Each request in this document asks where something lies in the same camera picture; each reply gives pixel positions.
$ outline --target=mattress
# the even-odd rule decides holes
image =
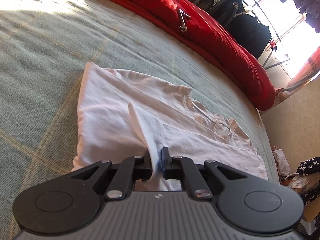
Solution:
[[[0,0],[0,239],[19,228],[22,190],[69,172],[84,65],[130,69],[192,88],[215,114],[234,117],[276,166],[259,112],[218,68],[168,33],[108,0]]]

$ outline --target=gray ribbed panel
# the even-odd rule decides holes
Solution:
[[[23,232],[17,240],[298,240],[283,236],[250,236],[226,224],[208,202],[191,200],[186,192],[132,192],[108,203],[87,227],[68,235],[44,237]]]

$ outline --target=metal pin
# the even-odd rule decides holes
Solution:
[[[195,191],[195,195],[196,197],[203,198],[203,197],[210,197],[211,193],[206,189],[197,189]]]
[[[184,13],[181,9],[178,9],[177,13],[178,13],[178,18],[179,18],[179,20],[181,22],[181,26],[179,26],[179,29],[184,33],[184,32],[186,32],[188,30],[188,28],[186,27],[186,24],[184,22],[183,17],[186,17],[187,19],[190,19],[191,16],[186,14],[186,13]]]
[[[110,190],[107,192],[109,198],[120,198],[122,197],[122,192],[120,190]]]

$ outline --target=red bedding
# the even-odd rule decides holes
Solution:
[[[210,15],[187,0],[111,0],[153,22],[218,67],[254,106],[267,110],[276,92],[259,62]],[[177,9],[190,15],[187,32],[178,28]]]

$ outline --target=white t-shirt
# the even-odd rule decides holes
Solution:
[[[159,154],[197,164],[213,159],[267,178],[262,158],[235,119],[210,113],[190,97],[191,88],[130,70],[85,66],[78,101],[78,155],[74,170],[109,159],[150,153],[153,174],[136,189],[178,190],[180,183],[162,179]]]

